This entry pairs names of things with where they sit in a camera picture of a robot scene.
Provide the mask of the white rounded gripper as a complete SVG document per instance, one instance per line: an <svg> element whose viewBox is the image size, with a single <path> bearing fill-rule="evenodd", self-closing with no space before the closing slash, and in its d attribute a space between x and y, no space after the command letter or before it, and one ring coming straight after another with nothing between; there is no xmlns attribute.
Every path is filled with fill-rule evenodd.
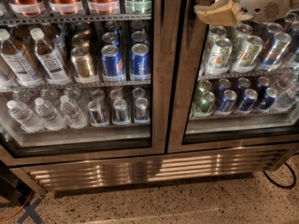
<svg viewBox="0 0 299 224"><path fill-rule="evenodd" d="M205 0L195 1L196 16L203 23L213 26L235 26L251 19L257 22L274 21L285 18L299 8L299 0L223 0L209 7L200 6Z"/></svg>

